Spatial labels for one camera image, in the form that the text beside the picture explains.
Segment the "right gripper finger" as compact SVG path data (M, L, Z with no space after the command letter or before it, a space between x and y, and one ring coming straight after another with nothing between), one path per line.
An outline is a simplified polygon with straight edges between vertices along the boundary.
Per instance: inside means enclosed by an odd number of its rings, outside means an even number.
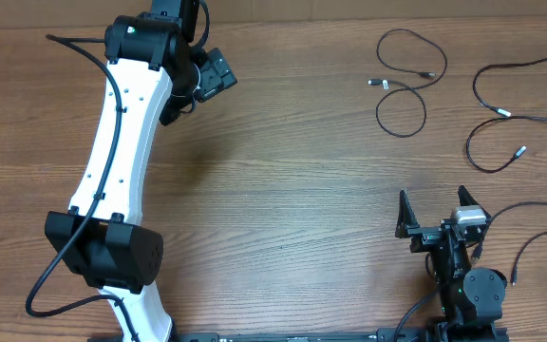
M458 188L458 197L459 197L459 200L460 200L460 206L479 205L479 203L472 197L472 195L469 193L469 191L467 190L467 188L464 185L461 185ZM483 209L483 211L487 215L487 219L490 219L491 216L484 209Z
M399 194L399 214L395 228L395 237L410 238L419 228L420 225L410 206L406 191L401 190Z

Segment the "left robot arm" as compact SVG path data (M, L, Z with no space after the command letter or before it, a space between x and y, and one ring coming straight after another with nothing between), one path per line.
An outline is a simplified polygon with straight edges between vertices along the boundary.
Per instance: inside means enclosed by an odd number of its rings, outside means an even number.
M55 264L82 276L111 306L124 341L175 341L156 278L162 235L142 226L142 190L159 125L173 123L236 83L222 53L197 33L203 1L156 1L104 34L104 104L82 180L63 213L49 212Z

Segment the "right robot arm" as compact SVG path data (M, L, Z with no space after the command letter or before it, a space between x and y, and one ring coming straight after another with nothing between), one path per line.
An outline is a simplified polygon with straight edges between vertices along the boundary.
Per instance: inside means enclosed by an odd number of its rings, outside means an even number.
M507 279L489 268L476 268L467 247L484 240L491 216L471 197L464 186L458 189L460 205L437 227L422 227L407 194L399 195L395 237L408 238L412 253L426 253L432 263L436 289L403 316L394 341L507 341L505 329L495 327L502 318ZM420 329L407 329L410 316L434 297L441 300L443 316L431 318Z

